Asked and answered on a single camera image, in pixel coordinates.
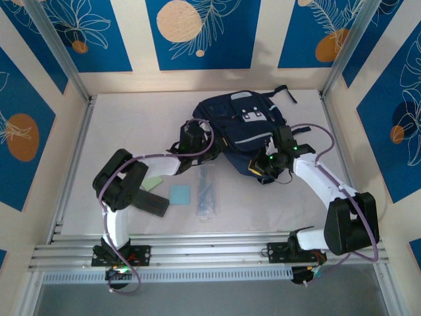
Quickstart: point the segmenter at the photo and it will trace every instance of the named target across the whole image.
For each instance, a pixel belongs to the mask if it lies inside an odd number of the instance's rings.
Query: white wall
[[[0,249],[7,250],[0,276],[0,315],[10,315],[34,246],[46,241],[86,105],[72,84],[60,93],[2,10],[0,46],[56,114],[23,212],[0,202]]]
[[[133,72],[81,74],[89,92],[321,89],[330,68],[278,69],[296,0],[262,0],[250,70],[164,71],[158,66],[144,1],[111,0]]]
[[[399,289],[411,315],[421,315],[421,271],[409,242],[421,237],[421,190],[392,204],[382,174],[357,114],[357,106],[390,60],[421,21],[419,0],[404,0],[351,87],[341,78],[328,97],[333,121],[341,130],[345,160],[359,190],[376,198],[380,234],[387,249]]]

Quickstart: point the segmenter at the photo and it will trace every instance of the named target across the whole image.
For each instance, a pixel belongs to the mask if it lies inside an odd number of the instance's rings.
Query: purple cable
[[[300,127],[300,126],[313,126],[313,127],[317,127],[319,129],[323,130],[325,133],[327,133],[327,135],[329,135],[329,137],[330,137],[330,140],[331,140],[330,147],[328,149],[325,149],[324,151],[322,151],[321,153],[319,153],[316,156],[316,160],[314,162],[317,163],[318,160],[321,158],[321,156],[323,156],[325,153],[331,151],[334,148],[334,146],[335,146],[334,136],[332,135],[332,133],[328,129],[324,128],[323,126],[320,126],[320,125],[317,125],[317,124],[313,124],[313,123],[296,124],[296,125],[291,126],[291,128],[296,128],[296,127]],[[359,215],[359,217],[360,217],[360,219],[362,221],[362,224],[364,225],[364,228],[367,231],[368,237],[369,237],[370,242],[371,242],[372,247],[373,247],[374,257],[373,258],[370,258],[370,257],[367,257],[367,256],[365,256],[365,255],[363,255],[361,253],[356,252],[356,251],[353,251],[353,254],[355,254],[355,255],[357,255],[357,256],[365,259],[365,260],[368,260],[370,262],[377,262],[377,260],[379,259],[379,251],[378,251],[378,248],[377,248],[376,239],[375,239],[375,237],[373,235],[373,232],[371,231],[370,225],[368,224],[368,222],[367,222],[364,214],[362,214],[361,208],[359,207],[358,203],[354,200],[354,198],[349,194],[349,192],[347,190],[345,190],[344,188],[341,189],[341,184],[334,177],[332,177],[330,175],[330,173],[328,173],[327,170],[322,167],[322,165],[317,165],[317,168],[320,169],[320,171],[323,172],[323,174],[325,176],[327,176],[329,178],[329,180],[331,180],[339,188],[339,190],[342,193],[345,194],[345,196],[349,199],[349,201],[351,201],[353,207],[357,211],[357,214]],[[348,258],[350,256],[351,256],[351,253],[348,253],[344,258],[341,259],[340,262],[336,263],[332,268],[330,268],[329,270],[327,270],[322,275],[325,275],[326,273],[331,272],[334,268],[336,268],[337,266],[341,265],[346,260],[348,260]]]
[[[113,250],[113,252],[115,252],[115,254],[117,254],[117,256],[121,259],[121,261],[130,268],[130,270],[132,270],[133,274],[136,276],[137,278],[137,287],[130,291],[130,292],[123,292],[123,291],[117,291],[113,288],[111,288],[111,280],[109,280],[109,283],[107,284],[110,292],[114,292],[114,293],[118,293],[118,294],[124,294],[124,295],[128,295],[128,294],[133,294],[135,292],[137,292],[140,289],[140,284],[141,284],[141,280],[140,280],[140,276],[137,273],[137,271],[132,267],[132,265],[121,255],[121,253],[117,250],[117,247],[114,245],[114,243],[112,242],[111,238],[110,238],[110,233],[108,230],[108,225],[107,225],[107,216],[108,216],[108,209],[107,206],[103,203],[103,196],[105,191],[107,190],[107,188],[109,187],[110,183],[116,178],[116,176],[124,169],[126,168],[129,164],[138,161],[138,160],[143,160],[146,158],[157,158],[157,157],[196,157],[196,156],[200,156],[204,153],[206,153],[213,145],[214,142],[214,132],[213,129],[211,127],[211,125],[206,121],[206,120],[202,120],[202,119],[198,119],[198,118],[193,118],[191,120],[189,120],[186,124],[186,128],[189,126],[189,124],[191,122],[202,122],[204,124],[206,124],[209,127],[210,130],[210,143],[209,145],[202,151],[200,151],[199,153],[181,153],[181,154],[165,154],[165,153],[156,153],[156,154],[152,154],[152,155],[144,155],[144,156],[137,156],[134,158],[131,158],[129,160],[127,160],[125,163],[123,163],[113,174],[112,176],[107,180],[107,182],[105,183],[105,185],[103,186],[102,190],[99,192],[98,195],[98,201],[99,201],[99,205],[101,206],[102,210],[103,210],[103,215],[104,215],[104,219],[103,219],[103,224],[104,224],[104,232],[105,232],[105,236],[107,237],[107,241],[108,244],[110,245],[111,249]]]

